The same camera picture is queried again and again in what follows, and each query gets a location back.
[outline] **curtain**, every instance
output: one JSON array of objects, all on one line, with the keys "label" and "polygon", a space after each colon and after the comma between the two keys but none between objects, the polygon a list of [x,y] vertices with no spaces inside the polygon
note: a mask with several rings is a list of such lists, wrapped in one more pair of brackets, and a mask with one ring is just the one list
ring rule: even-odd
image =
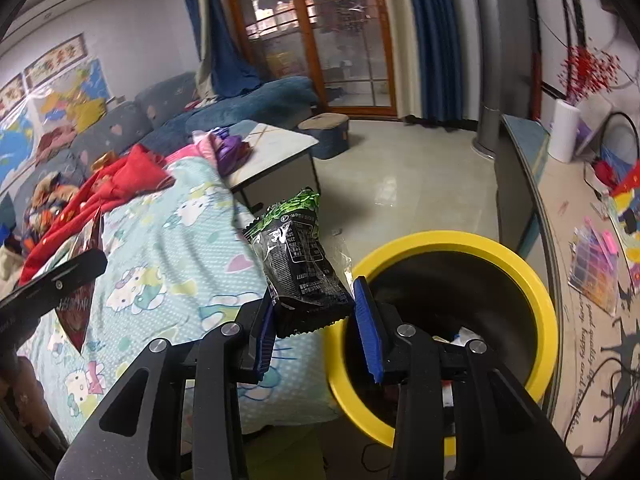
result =
[{"label": "curtain", "polygon": [[385,0],[394,53],[398,117],[422,117],[420,60],[411,0]]},{"label": "curtain", "polygon": [[422,117],[462,119],[462,56],[453,0],[412,0],[418,37]]},{"label": "curtain", "polygon": [[200,97],[235,97],[258,88],[257,72],[240,56],[220,0],[184,1],[200,56],[196,73]]}]

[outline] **red wrapper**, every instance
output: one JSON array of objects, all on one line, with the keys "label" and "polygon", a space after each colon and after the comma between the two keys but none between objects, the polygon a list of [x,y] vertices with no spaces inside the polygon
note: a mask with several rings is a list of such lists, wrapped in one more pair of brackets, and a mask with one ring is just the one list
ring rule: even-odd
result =
[{"label": "red wrapper", "polygon": [[[69,259],[91,248],[102,249],[102,211],[98,208],[94,218],[87,222],[78,234],[69,252]],[[89,326],[95,281],[76,288],[60,301],[56,309],[58,320],[71,344],[82,351],[86,329]]]}]

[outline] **polka dot fabric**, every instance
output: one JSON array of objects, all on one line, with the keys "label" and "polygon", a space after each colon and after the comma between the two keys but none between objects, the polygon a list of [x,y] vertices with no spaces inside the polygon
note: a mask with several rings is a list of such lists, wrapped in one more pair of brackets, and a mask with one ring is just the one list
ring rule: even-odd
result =
[{"label": "polka dot fabric", "polygon": [[[82,353],[66,339],[55,312],[42,317],[20,349],[34,365],[47,403],[72,440],[115,381],[154,338],[173,344],[200,339],[261,298],[266,280],[240,229],[252,216],[234,202],[202,158],[167,167],[173,187],[138,197],[104,216],[106,272],[96,280]],[[44,267],[65,261],[63,245]],[[309,424],[335,418],[326,384],[322,333],[276,342],[270,370],[258,384],[239,384],[245,433],[267,424]],[[193,385],[185,395],[183,438],[191,431]]]}]

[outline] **blue curtain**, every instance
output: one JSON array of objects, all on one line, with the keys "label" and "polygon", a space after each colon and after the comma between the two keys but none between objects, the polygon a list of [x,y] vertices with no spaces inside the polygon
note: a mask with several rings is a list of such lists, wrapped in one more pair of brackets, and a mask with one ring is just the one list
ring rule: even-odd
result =
[{"label": "blue curtain", "polygon": [[422,116],[462,119],[462,56],[453,0],[412,0],[420,57]]},{"label": "blue curtain", "polygon": [[[184,0],[189,11],[198,56],[200,55],[200,12],[198,0]],[[262,83],[254,67],[236,49],[226,26],[220,0],[209,0],[211,27],[211,83],[221,98],[235,97],[255,90]]]}]

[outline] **sliding glass door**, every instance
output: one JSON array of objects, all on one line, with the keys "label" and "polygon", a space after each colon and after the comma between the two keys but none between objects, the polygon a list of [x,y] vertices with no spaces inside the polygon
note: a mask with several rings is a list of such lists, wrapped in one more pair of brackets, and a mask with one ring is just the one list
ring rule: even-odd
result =
[{"label": "sliding glass door", "polygon": [[264,80],[309,76],[325,108],[395,115],[384,0],[230,0],[244,54]]}]

